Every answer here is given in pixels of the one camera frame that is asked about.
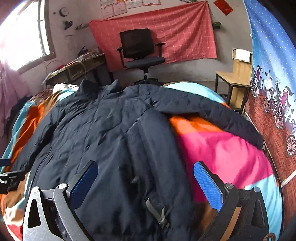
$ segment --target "jacket seam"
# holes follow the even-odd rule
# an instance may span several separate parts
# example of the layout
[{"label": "jacket seam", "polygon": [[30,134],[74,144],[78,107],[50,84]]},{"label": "jacket seam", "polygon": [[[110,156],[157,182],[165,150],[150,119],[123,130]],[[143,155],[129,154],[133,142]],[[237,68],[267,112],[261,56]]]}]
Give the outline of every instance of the jacket seam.
[{"label": "jacket seam", "polygon": [[136,119],[136,121],[131,125],[131,127],[130,128],[128,128],[128,130],[124,133],[124,134],[126,134],[136,123],[137,123],[137,121],[142,117],[142,115],[144,115],[145,114],[145,112],[146,111],[148,111],[148,110],[150,110],[152,107],[150,107],[150,108],[148,108],[147,110],[145,110],[137,119]]}]

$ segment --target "window sill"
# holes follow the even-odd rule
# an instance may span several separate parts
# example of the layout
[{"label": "window sill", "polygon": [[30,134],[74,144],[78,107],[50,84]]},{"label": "window sill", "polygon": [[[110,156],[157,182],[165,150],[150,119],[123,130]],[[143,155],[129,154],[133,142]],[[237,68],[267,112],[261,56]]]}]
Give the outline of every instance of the window sill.
[{"label": "window sill", "polygon": [[51,54],[45,55],[45,56],[43,56],[41,58],[38,58],[38,59],[36,59],[36,60],[34,60],[32,62],[29,62],[26,65],[20,67],[18,69],[18,73],[19,74],[23,74],[23,73],[29,71],[30,69],[35,68],[36,66],[40,65],[44,61],[52,60],[52,59],[54,59],[56,57],[57,57],[57,55],[55,53],[51,53]]}]

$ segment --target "red envelope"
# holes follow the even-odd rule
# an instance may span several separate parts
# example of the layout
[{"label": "red envelope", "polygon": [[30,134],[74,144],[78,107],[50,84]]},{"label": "red envelope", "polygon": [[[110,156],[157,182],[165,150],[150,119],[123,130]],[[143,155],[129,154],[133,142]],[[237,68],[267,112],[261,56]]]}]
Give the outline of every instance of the red envelope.
[{"label": "red envelope", "polygon": [[225,0],[217,0],[214,4],[227,16],[233,11],[233,8]]}]

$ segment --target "checkered fabric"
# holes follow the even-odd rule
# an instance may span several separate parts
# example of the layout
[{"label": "checkered fabric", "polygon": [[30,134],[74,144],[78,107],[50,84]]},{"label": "checkered fabric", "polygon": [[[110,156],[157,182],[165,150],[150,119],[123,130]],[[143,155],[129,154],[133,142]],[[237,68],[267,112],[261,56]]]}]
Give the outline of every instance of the checkered fabric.
[{"label": "checkered fabric", "polygon": [[109,71],[122,69],[117,51],[121,47],[119,33],[148,28],[154,43],[165,42],[163,57],[166,63],[201,58],[216,58],[216,45],[206,1],[184,4],[110,20],[92,20],[92,34],[104,51]]}]

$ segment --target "jacket sleeve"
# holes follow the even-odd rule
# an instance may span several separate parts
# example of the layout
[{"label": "jacket sleeve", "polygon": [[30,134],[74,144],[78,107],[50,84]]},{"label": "jacket sleeve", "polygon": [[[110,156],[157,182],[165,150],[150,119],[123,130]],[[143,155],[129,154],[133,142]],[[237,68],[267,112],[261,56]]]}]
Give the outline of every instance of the jacket sleeve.
[{"label": "jacket sleeve", "polygon": [[32,137],[17,156],[11,171],[22,170],[29,172],[36,156],[50,142],[56,126],[63,116],[64,110],[55,106],[38,124]]},{"label": "jacket sleeve", "polygon": [[263,146],[263,138],[255,127],[243,116],[220,103],[197,94],[154,85],[143,84],[133,88],[138,91],[141,99],[159,112],[172,115],[198,114],[223,131],[245,139],[258,149]]}]

